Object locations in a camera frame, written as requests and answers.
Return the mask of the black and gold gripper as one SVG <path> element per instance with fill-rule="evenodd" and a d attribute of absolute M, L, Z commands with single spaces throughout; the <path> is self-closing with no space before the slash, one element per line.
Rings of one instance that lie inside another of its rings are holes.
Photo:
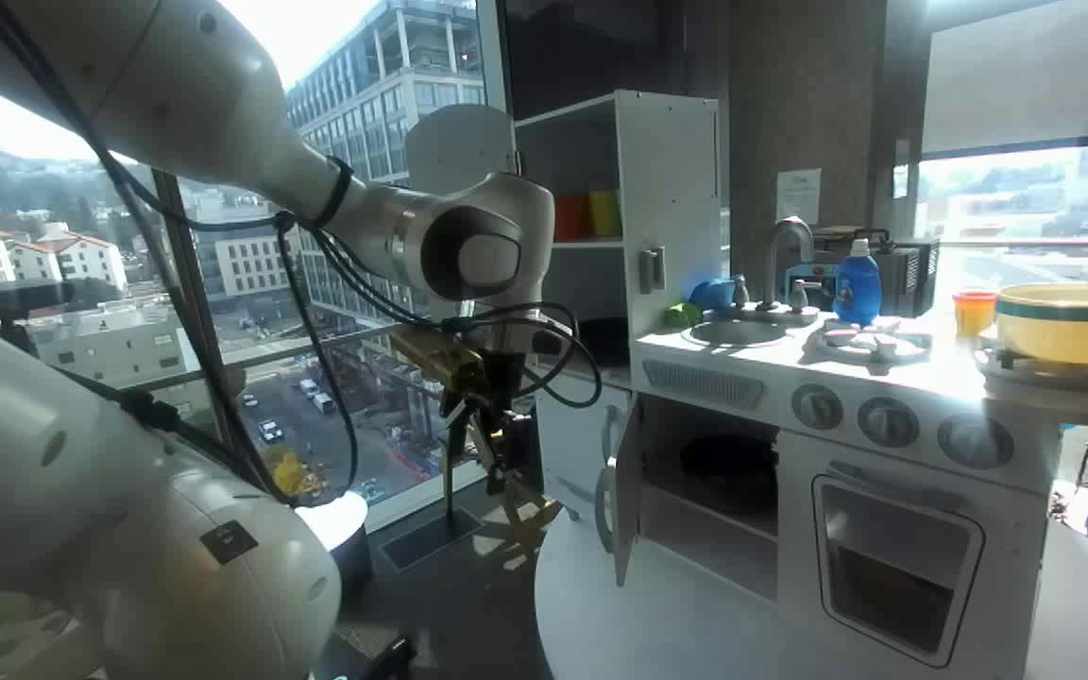
<path fill-rule="evenodd" d="M 394 347 L 443 386 L 446 466 L 474 455 L 485 466 L 485 489 L 504 494 L 518 466 L 516 373 L 521 364 L 426 324 L 396 329 Z"/>

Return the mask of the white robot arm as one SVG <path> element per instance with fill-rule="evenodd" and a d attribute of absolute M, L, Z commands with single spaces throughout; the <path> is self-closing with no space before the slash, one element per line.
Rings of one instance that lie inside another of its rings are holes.
<path fill-rule="evenodd" d="M 0 0 L 0 100 L 99 154 L 240 186 L 360 269 L 465 303 L 518 369 L 551 261 L 547 189 L 493 174 L 366 186 L 292 126 L 266 46 L 221 0 Z M 166 436 L 0 339 L 0 589 L 74 614 L 109 680 L 309 680 L 338 614 L 331 550 L 254 455 Z"/>

